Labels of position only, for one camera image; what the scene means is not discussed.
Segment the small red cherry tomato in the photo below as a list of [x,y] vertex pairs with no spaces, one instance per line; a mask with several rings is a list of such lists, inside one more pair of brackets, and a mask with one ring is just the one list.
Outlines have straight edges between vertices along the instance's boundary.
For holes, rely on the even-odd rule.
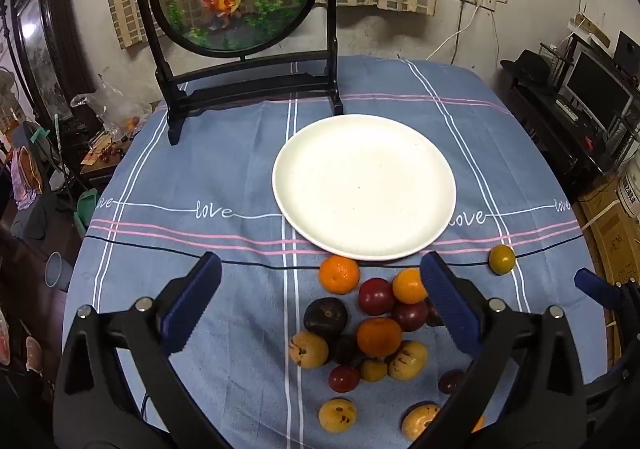
[[349,393],[360,383],[360,372],[352,365],[338,365],[329,374],[329,387],[337,393]]

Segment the tan spotted fruit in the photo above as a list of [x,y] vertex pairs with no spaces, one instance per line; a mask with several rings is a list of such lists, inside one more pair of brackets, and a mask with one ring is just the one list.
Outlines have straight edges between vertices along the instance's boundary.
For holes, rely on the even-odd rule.
[[416,341],[404,341],[387,364],[387,374],[405,382],[415,379],[427,366],[428,349]]

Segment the goldfish round screen stand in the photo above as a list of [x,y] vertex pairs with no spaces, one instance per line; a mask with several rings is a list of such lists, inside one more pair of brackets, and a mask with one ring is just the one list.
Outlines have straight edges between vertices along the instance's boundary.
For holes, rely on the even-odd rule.
[[324,95],[343,114],[336,0],[136,1],[171,145],[187,118],[271,96]]

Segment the white round plate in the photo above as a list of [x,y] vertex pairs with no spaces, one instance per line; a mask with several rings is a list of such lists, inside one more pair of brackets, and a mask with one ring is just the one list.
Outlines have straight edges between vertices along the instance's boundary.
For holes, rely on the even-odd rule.
[[357,261],[424,250],[457,205],[454,172],[431,140],[367,114],[326,118],[288,139],[273,163],[272,192],[299,235]]

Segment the large dark red plum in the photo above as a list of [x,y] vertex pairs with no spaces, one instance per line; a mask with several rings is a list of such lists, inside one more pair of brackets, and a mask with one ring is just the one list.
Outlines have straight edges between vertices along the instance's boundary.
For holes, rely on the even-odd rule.
[[390,281],[383,278],[371,278],[360,285],[358,307],[369,316],[382,316],[389,313],[395,305],[395,295]]

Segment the yellow spotted loquat fruit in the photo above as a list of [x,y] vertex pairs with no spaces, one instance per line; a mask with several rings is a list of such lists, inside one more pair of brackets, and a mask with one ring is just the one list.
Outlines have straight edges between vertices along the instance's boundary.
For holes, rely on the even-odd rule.
[[303,369],[316,369],[329,358],[329,345],[317,334],[300,331],[288,341],[288,356]]

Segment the dark framed picture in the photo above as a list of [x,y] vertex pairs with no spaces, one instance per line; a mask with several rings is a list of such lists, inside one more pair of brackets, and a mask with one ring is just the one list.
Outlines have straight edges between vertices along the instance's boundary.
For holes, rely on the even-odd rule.
[[94,132],[99,122],[72,99],[94,91],[82,52],[70,0],[11,0],[17,57],[36,120],[54,119],[72,131]]

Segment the orange tangerine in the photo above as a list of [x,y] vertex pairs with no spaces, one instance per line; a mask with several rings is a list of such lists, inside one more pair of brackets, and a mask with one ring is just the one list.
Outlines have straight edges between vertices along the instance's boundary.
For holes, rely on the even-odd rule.
[[356,341],[360,351],[366,356],[387,357],[398,350],[402,342],[402,330],[393,319],[371,318],[358,325]]
[[326,292],[345,295],[358,287],[360,269],[353,259],[332,255],[322,261],[319,268],[319,282]]

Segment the olive green round fruit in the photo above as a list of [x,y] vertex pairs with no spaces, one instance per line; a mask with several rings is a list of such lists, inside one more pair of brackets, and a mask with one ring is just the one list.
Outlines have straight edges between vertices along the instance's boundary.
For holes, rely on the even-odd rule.
[[506,244],[497,244],[488,254],[488,265],[490,270],[498,276],[510,273],[515,267],[515,253]]

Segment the dark purple mangosteen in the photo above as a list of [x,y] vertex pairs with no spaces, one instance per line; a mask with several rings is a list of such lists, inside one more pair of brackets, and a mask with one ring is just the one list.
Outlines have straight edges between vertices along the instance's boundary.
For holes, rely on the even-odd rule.
[[303,323],[307,331],[318,336],[331,337],[342,334],[348,321],[348,310],[340,299],[322,297],[307,306]]

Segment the computer monitor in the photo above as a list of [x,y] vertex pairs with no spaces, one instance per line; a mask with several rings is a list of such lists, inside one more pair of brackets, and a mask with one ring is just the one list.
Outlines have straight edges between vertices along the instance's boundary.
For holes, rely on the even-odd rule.
[[622,81],[585,47],[579,47],[565,84],[566,90],[602,131],[611,134],[614,124],[626,117],[632,93]]

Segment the clear plastic bag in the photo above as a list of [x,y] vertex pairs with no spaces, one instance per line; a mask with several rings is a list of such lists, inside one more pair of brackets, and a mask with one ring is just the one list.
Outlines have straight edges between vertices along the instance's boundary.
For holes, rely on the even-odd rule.
[[76,95],[70,101],[70,106],[90,108],[114,142],[134,135],[152,113],[150,104],[122,94],[103,78],[100,78],[99,88],[93,93]]

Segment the small dark red plum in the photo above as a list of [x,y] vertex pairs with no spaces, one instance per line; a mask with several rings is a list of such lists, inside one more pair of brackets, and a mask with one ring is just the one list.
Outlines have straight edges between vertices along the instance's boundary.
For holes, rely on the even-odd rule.
[[449,370],[442,373],[438,380],[438,389],[442,394],[452,395],[462,382],[465,372],[461,369]]

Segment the smooth orange fruit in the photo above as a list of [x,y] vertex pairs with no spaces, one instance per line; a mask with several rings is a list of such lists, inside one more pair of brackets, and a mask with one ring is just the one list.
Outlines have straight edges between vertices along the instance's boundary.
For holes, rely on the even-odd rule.
[[402,269],[393,279],[393,293],[397,301],[404,304],[416,304],[427,299],[428,292],[416,267]]

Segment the small olive green fruit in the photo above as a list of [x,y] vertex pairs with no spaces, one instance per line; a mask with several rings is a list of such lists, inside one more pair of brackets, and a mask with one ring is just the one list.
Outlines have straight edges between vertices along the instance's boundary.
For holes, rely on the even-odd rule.
[[367,359],[360,365],[360,374],[363,381],[376,383],[386,377],[387,365],[382,359]]

